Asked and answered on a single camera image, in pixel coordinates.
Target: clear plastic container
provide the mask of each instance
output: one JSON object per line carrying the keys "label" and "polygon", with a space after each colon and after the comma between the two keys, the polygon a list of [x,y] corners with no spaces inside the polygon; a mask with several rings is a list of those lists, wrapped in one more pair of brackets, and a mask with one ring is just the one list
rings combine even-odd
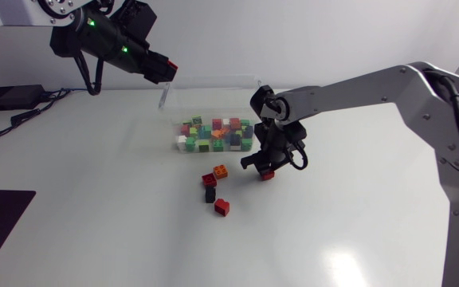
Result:
{"label": "clear plastic container", "polygon": [[257,121],[249,101],[260,85],[254,75],[178,77],[166,84],[159,111],[180,152],[249,151]]}

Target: white table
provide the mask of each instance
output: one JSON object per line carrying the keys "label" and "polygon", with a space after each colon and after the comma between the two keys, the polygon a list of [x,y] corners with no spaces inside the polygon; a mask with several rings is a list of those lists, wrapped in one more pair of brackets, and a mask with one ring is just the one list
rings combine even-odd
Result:
{"label": "white table", "polygon": [[[0,189],[37,191],[0,286],[441,284],[449,201],[394,105],[304,120],[309,167],[260,182],[249,153],[175,151],[160,94],[77,92],[0,139]],[[218,164],[226,218],[203,202]]]}

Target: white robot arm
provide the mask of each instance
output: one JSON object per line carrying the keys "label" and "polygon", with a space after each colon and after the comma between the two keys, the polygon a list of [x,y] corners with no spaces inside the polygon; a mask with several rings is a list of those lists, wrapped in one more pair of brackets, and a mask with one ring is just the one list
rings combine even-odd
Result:
{"label": "white robot arm", "polygon": [[0,0],[0,26],[67,26],[73,11],[98,0]]}

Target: stack of blocks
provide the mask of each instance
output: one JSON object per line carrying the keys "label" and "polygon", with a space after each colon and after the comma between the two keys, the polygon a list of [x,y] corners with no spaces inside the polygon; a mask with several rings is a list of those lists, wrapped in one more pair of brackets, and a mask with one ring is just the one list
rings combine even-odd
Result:
{"label": "stack of blocks", "polygon": [[228,177],[228,171],[224,165],[214,167],[214,172],[202,176],[203,184],[205,185],[205,202],[214,203],[215,212],[222,216],[228,215],[230,212],[230,203],[224,199],[215,200],[215,187],[217,186],[217,179],[224,179]]}
{"label": "stack of blocks", "polygon": [[203,124],[201,116],[192,116],[180,125],[176,143],[187,152],[250,151],[253,133],[249,120],[214,118]]}

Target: plastic cube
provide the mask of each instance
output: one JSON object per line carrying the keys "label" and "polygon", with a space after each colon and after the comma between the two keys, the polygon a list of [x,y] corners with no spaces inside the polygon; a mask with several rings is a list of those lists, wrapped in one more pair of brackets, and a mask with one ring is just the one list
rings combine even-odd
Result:
{"label": "plastic cube", "polygon": [[213,146],[214,151],[224,151],[224,145],[222,143],[222,140],[214,140]]}
{"label": "plastic cube", "polygon": [[186,136],[178,136],[176,140],[176,144],[178,145],[178,149],[180,151],[185,151],[186,150],[186,142],[187,142],[187,137]]}
{"label": "plastic cube", "polygon": [[186,151],[192,152],[196,148],[196,140],[192,137],[188,137],[185,142]]}
{"label": "plastic cube", "polygon": [[218,130],[222,128],[222,119],[212,119],[212,129]]}
{"label": "plastic cube", "polygon": [[240,129],[241,128],[241,125],[240,125],[240,119],[238,118],[231,118],[229,119],[229,125],[231,126],[231,129]]}
{"label": "plastic cube", "polygon": [[184,124],[182,126],[182,128],[180,129],[180,133],[186,137],[189,137],[190,136],[190,131],[189,131],[190,127],[186,124]]}
{"label": "plastic cube", "polygon": [[253,147],[252,139],[242,139],[242,145],[241,145],[242,151],[250,151],[251,147]]}
{"label": "plastic cube", "polygon": [[203,184],[205,187],[216,187],[217,186],[217,180],[215,179],[215,175],[213,173],[204,175],[201,177],[203,180]]}
{"label": "plastic cube", "polygon": [[189,129],[189,136],[193,137],[195,139],[198,138],[198,129],[194,128],[194,127],[190,128]]}
{"label": "plastic cube", "polygon": [[230,203],[224,199],[218,199],[214,204],[214,209],[215,212],[225,217],[230,212]]}
{"label": "plastic cube", "polygon": [[199,138],[209,140],[212,137],[212,127],[209,125],[204,125],[201,127],[199,132]]}
{"label": "plastic cube", "polygon": [[193,125],[203,124],[203,122],[201,121],[201,116],[193,116],[192,117],[192,124]]}
{"label": "plastic cube", "polygon": [[215,201],[215,187],[205,187],[205,202],[214,203]]}
{"label": "plastic cube", "polygon": [[231,151],[241,150],[241,137],[237,134],[231,134],[229,137],[229,149]]}
{"label": "plastic cube", "polygon": [[220,166],[214,167],[214,175],[216,179],[228,177],[228,170],[226,170],[224,164],[221,164]]}
{"label": "plastic cube", "polygon": [[224,133],[221,130],[213,131],[212,132],[212,139],[220,140],[224,137]]}
{"label": "plastic cube", "polygon": [[199,152],[208,152],[210,150],[209,140],[199,140],[198,142]]}
{"label": "plastic cube", "polygon": [[244,130],[244,139],[252,139],[254,135],[254,128],[251,126],[248,126]]}

